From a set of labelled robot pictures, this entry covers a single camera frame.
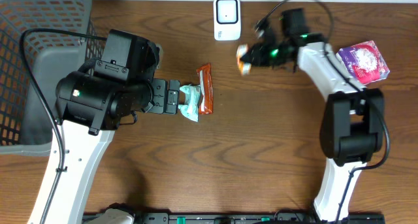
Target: green light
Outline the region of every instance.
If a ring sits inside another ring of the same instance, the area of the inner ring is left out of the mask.
[[[271,55],[272,57],[276,57],[278,53],[279,53],[279,50],[278,50],[278,49],[276,49],[276,50],[273,50],[273,51],[270,53],[270,55]]]

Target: wooden table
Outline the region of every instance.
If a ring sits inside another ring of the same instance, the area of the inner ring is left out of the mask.
[[[319,145],[324,101],[303,72],[253,69],[241,77],[235,53],[254,43],[253,24],[275,3],[242,3],[242,35],[213,36],[211,2],[94,1],[96,29],[121,29],[158,42],[163,66],[155,77],[198,84],[196,69],[212,63],[214,114],[194,123],[176,116],[140,114],[116,132],[96,173],[86,206],[113,202],[171,212],[274,212],[307,209],[321,185],[325,156]],[[303,6],[313,31],[327,32],[320,7]],[[334,50],[366,40],[378,45],[391,73],[371,84],[385,94],[392,151],[387,163],[363,172],[350,211],[382,212],[387,223],[418,218],[418,7],[329,3]],[[273,24],[280,30],[277,18]],[[381,159],[377,153],[371,163]],[[0,222],[25,223],[47,158],[0,157]]]

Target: red snack wrapper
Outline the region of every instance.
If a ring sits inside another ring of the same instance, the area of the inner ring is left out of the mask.
[[[199,106],[199,114],[211,114],[214,111],[214,89],[212,88],[212,75],[210,63],[197,69],[197,76],[201,81],[202,103]]]

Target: purple package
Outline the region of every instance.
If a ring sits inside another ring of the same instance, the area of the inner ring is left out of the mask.
[[[336,56],[348,72],[362,84],[384,80],[390,72],[372,40],[341,48]]]

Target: plastic bin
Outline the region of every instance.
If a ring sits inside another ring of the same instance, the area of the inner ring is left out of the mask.
[[[23,31],[45,27],[95,35],[91,0],[0,0],[0,154],[49,155],[52,126],[22,67]],[[55,33],[32,33],[26,58],[54,111],[59,80],[86,59],[101,57],[103,44]]]

